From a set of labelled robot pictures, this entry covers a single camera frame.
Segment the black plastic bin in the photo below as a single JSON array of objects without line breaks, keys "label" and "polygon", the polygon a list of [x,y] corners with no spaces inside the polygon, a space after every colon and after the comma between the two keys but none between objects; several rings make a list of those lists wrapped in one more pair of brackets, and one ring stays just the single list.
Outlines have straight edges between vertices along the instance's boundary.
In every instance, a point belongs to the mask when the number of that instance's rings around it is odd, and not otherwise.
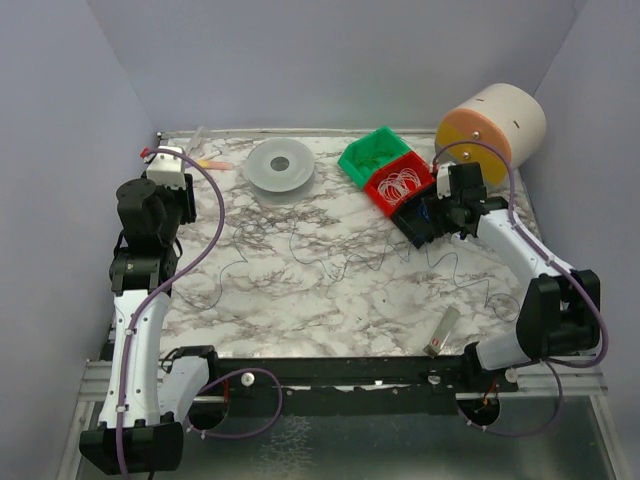
[{"label": "black plastic bin", "polygon": [[416,249],[433,242],[436,238],[423,199],[420,197],[409,199],[400,205],[391,215],[391,221]]}]

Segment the grey plastic cable spool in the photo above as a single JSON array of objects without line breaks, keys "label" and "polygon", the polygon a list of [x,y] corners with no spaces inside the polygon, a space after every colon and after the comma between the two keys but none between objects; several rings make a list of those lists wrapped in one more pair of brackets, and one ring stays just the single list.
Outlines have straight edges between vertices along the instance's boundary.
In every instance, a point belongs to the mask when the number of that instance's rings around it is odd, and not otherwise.
[{"label": "grey plastic cable spool", "polygon": [[250,152],[243,174],[258,198],[273,204],[293,203],[314,184],[315,157],[297,140],[269,139]]}]

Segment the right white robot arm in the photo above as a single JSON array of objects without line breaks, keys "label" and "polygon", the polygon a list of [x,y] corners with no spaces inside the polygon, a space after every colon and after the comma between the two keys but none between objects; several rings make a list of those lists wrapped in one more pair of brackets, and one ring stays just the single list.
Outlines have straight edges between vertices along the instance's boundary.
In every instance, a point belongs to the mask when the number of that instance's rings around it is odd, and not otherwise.
[{"label": "right white robot arm", "polygon": [[435,192],[423,205],[434,236],[478,239],[526,289],[510,332],[466,347],[477,368],[495,371],[600,345],[598,276],[555,257],[519,219],[511,201],[488,195],[479,164],[440,166]]}]

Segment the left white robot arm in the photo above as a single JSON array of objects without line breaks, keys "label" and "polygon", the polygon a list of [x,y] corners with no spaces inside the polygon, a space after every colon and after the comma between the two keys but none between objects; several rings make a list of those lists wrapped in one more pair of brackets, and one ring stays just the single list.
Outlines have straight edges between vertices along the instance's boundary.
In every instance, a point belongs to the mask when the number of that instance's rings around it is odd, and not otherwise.
[{"label": "left white robot arm", "polygon": [[181,347],[176,365],[160,371],[160,339],[171,302],[168,281],[182,248],[180,226],[197,218],[193,177],[161,185],[141,176],[116,191],[122,229],[109,267],[115,339],[106,398],[80,453],[107,475],[174,471],[184,421],[198,390],[212,380],[212,346]]}]

